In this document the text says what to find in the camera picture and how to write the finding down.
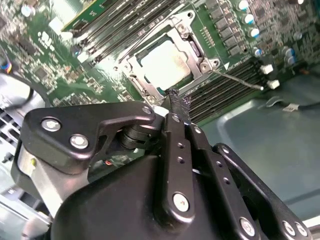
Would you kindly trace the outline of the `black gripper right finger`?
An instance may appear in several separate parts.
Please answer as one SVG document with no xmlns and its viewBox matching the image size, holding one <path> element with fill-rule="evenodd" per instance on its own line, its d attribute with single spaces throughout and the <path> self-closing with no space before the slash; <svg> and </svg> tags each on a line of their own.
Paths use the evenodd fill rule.
<svg viewBox="0 0 320 240">
<path fill-rule="evenodd" d="M 191 122 L 190 101 L 176 97 L 175 112 L 187 127 L 192 158 L 204 173 L 218 232 L 224 240 L 311 240 L 306 225 L 227 145 L 211 146 Z"/>
</svg>

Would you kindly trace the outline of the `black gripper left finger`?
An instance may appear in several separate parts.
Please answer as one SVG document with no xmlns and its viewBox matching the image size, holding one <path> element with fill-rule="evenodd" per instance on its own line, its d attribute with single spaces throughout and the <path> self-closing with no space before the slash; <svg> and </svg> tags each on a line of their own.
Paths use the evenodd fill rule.
<svg viewBox="0 0 320 240">
<path fill-rule="evenodd" d="M 119 152 L 143 149 L 161 154 L 175 168 L 191 157 L 185 124 L 171 110 L 141 101 L 37 108 L 21 127 L 21 170 L 55 216 L 63 202 L 89 184 L 92 164 Z"/>
</svg>

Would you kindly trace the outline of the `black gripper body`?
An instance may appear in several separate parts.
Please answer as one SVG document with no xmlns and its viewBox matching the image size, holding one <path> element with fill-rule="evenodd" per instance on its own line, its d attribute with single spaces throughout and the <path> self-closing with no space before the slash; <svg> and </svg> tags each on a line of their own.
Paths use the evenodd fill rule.
<svg viewBox="0 0 320 240">
<path fill-rule="evenodd" d="M 51 226 L 53 240 L 233 240 L 232 228 L 210 182 L 192 174 L 195 218 L 186 229 L 158 222 L 164 164 L 157 156 L 137 159 L 70 195 Z"/>
</svg>

